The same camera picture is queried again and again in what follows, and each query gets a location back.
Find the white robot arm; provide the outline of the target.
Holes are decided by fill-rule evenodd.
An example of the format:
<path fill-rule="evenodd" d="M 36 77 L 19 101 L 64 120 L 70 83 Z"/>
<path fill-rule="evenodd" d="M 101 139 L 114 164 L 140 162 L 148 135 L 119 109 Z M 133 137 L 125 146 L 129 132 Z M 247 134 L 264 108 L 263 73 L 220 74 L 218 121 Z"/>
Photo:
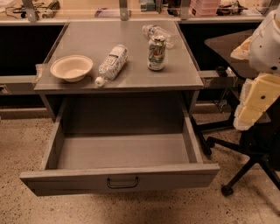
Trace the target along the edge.
<path fill-rule="evenodd" d="M 248 60 L 258 72 L 253 80 L 245 80 L 234 112 L 234 127 L 248 130 L 280 96 L 280 5 L 230 57 Z"/>

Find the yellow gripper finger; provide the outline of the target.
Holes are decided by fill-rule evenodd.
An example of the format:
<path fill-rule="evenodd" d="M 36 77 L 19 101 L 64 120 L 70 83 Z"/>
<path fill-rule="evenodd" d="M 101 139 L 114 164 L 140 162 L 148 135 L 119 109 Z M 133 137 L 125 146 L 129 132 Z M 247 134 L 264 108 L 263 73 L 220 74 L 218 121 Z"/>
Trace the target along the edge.
<path fill-rule="evenodd" d="M 249 47 L 252 37 L 245 39 L 230 54 L 230 57 L 237 60 L 247 60 L 249 58 Z"/>
<path fill-rule="evenodd" d="M 279 96 L 279 74 L 259 73 L 253 80 L 246 79 L 241 89 L 240 103 L 234 112 L 234 127 L 248 130 Z"/>

